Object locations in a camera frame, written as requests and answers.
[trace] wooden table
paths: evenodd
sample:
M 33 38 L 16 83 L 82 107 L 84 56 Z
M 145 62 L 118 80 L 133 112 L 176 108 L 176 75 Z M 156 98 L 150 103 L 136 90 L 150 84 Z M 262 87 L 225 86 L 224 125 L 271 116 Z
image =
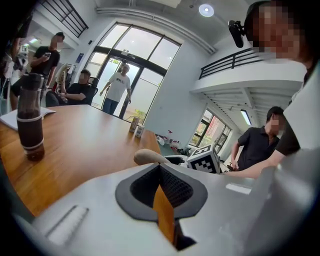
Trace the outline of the wooden table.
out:
M 42 127 L 45 156 L 27 160 L 18 133 L 0 122 L 0 154 L 17 194 L 35 215 L 92 178 L 136 166 L 139 149 L 160 153 L 155 134 L 141 138 L 130 123 L 89 106 L 50 108 Z

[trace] black water bottle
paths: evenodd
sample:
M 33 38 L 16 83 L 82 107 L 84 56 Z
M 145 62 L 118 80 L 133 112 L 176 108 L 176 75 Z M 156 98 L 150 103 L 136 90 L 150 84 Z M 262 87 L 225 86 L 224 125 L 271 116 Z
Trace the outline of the black water bottle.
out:
M 20 88 L 16 120 L 20 142 L 27 158 L 39 161 L 45 155 L 40 94 L 44 78 L 40 74 L 25 74 Z

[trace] ceiling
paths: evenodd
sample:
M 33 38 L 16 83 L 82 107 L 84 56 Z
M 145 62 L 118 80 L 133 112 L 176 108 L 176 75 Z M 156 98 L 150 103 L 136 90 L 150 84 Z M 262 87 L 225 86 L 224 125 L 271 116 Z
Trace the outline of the ceiling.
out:
M 167 2 L 168 0 L 99 0 L 96 2 L 101 8 L 130 8 L 160 15 L 197 34 L 211 46 L 229 34 L 228 21 L 243 20 L 249 4 L 255 2 L 254 0 L 181 0 L 177 7 L 173 8 L 155 1 Z M 201 4 L 210 4 L 214 9 L 214 15 L 202 16 L 199 13 Z
M 301 82 L 287 80 L 258 80 L 243 83 L 241 86 L 237 84 L 238 86 L 234 88 L 202 92 L 241 132 L 245 132 L 250 126 L 245 122 L 240 110 L 247 111 L 252 127 L 261 127 L 266 123 L 268 110 L 274 106 L 285 110 L 292 95 L 301 87 Z

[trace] staircase railing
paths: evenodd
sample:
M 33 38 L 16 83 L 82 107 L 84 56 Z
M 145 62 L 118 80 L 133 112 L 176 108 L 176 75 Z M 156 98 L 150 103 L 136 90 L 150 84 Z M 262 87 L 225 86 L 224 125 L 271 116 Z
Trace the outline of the staircase railing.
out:
M 39 3 L 77 38 L 89 28 L 69 0 L 40 0 Z

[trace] balcony railing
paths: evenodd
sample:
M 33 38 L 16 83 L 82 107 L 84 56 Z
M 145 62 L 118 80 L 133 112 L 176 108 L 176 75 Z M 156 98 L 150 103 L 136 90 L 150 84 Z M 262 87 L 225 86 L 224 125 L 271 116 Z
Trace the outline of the balcony railing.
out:
M 77 38 L 89 28 L 68 0 L 40 0 L 39 2 Z
M 242 66 L 249 63 L 261 62 L 263 60 L 264 59 L 257 56 L 251 48 L 241 50 L 201 68 L 201 75 L 199 79 L 205 78 L 223 70 L 234 69 L 238 66 Z

